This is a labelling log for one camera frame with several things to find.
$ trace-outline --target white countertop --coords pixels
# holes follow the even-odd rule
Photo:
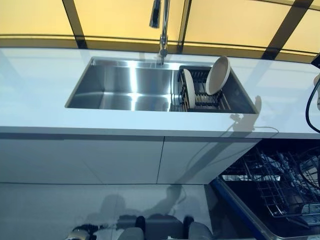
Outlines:
[[[230,57],[233,71],[262,108],[237,128],[229,113],[65,108],[91,57],[155,61],[155,53],[60,48],[0,48],[0,133],[320,139],[305,120],[320,70],[311,64]],[[213,63],[218,57],[168,55],[166,61]],[[317,93],[310,120],[320,128]]]

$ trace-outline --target dish rack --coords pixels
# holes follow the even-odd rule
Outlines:
[[[225,181],[254,181],[264,205],[275,218],[301,226],[320,225],[320,147],[303,154],[259,149],[224,171]]]
[[[178,85],[181,89],[178,95],[179,112],[228,112],[231,111],[228,100],[223,92],[223,88],[214,95],[206,93],[206,81],[210,68],[192,69],[192,67],[184,66],[191,73],[194,92],[195,92],[195,107],[190,108],[187,84],[183,69],[178,73]]]

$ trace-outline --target faucet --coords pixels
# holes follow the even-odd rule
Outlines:
[[[160,50],[159,50],[159,55],[161,57],[162,65],[164,64],[165,57],[168,54],[167,30],[168,30],[169,6],[170,6],[170,0],[164,0],[162,34],[160,35]],[[150,27],[155,29],[159,28],[160,11],[161,11],[161,0],[154,0],[150,23],[149,23]]]

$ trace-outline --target white cabinet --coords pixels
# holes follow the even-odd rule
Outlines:
[[[163,139],[0,139],[0,182],[155,184]]]
[[[208,184],[260,139],[165,137],[158,184]]]

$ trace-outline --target wire rack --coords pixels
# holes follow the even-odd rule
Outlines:
[[[209,69],[189,69],[192,76],[194,92],[195,92],[195,107],[190,108],[187,84],[183,69],[179,70],[179,105],[183,112],[227,112],[231,111],[228,100],[223,93],[223,90],[218,91],[214,95],[206,93],[206,81],[209,74]]]
[[[254,181],[275,218],[320,225],[319,158],[320,148],[303,155],[266,155],[256,148],[224,171],[222,177],[226,181]]]

